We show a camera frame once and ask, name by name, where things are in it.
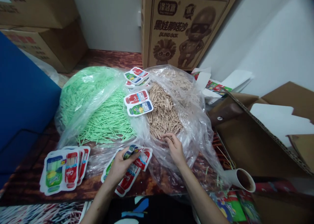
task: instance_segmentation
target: brown patterned tablecloth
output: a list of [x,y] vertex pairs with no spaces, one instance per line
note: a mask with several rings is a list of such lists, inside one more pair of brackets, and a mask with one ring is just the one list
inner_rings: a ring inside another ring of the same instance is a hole
[[[98,65],[126,69],[131,69],[133,66],[141,67],[141,54],[90,50],[72,73],[66,75],[71,77],[84,67]],[[100,181],[101,175],[84,179],[82,184],[71,192],[62,191],[51,196],[45,196],[39,191],[39,181],[44,166],[44,159],[50,151],[56,148],[59,138],[60,136],[52,121],[36,142],[33,157],[26,159],[27,165],[22,163],[17,168],[16,173],[10,177],[9,181],[0,191],[0,195],[2,195],[0,198],[0,206],[89,201],[95,197],[102,185]],[[217,149],[217,147],[219,147],[224,152],[224,148],[216,134],[214,136],[213,145],[224,169],[229,169],[227,163],[225,163],[225,157],[221,154],[220,150]],[[206,168],[209,166],[207,161],[199,154],[192,170],[194,173],[205,173]],[[148,196],[160,193],[163,193],[163,191],[159,188],[149,170],[147,170],[146,172],[140,172],[131,190],[127,193],[127,196]]]

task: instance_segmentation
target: person's left hand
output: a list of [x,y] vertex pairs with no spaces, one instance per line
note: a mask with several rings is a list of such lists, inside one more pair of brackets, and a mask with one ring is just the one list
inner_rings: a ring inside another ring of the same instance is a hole
[[141,152],[131,155],[128,159],[123,160],[124,154],[128,151],[128,147],[119,151],[113,161],[109,174],[105,182],[110,182],[116,187],[126,174],[129,166],[140,156]]

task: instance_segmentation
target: paper cup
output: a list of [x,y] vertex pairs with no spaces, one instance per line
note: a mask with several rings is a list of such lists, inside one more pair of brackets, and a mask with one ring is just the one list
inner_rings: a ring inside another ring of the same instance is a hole
[[253,181],[251,175],[241,168],[226,170],[224,171],[224,175],[228,177],[233,185],[248,192],[253,193],[256,189],[255,182]]

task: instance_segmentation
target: white wall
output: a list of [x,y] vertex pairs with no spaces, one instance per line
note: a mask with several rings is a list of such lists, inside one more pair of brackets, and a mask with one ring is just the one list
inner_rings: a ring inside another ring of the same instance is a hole
[[75,0],[90,49],[141,51],[141,0]]
[[[141,0],[75,0],[91,49],[141,51],[137,15]],[[314,12],[309,0],[240,0],[204,56],[222,81],[233,70],[252,71],[243,90],[259,96],[287,81],[314,90]]]
[[211,65],[219,81],[235,69],[252,71],[243,93],[262,96],[287,81],[314,91],[312,1],[265,1],[242,1],[201,67]]
[[255,79],[243,93],[262,96],[287,81],[314,91],[314,9],[290,0],[263,30],[238,69]]

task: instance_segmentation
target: cartoon figure print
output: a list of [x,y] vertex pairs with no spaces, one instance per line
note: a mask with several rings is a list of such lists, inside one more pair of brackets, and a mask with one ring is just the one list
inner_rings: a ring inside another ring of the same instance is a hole
[[204,46],[203,38],[212,32],[212,25],[215,21],[216,10],[208,6],[199,11],[193,19],[192,25],[185,31],[188,39],[179,46],[180,56],[178,68],[186,68],[192,62],[195,55]]
[[166,65],[176,53],[176,44],[171,39],[161,39],[153,49],[156,65]]

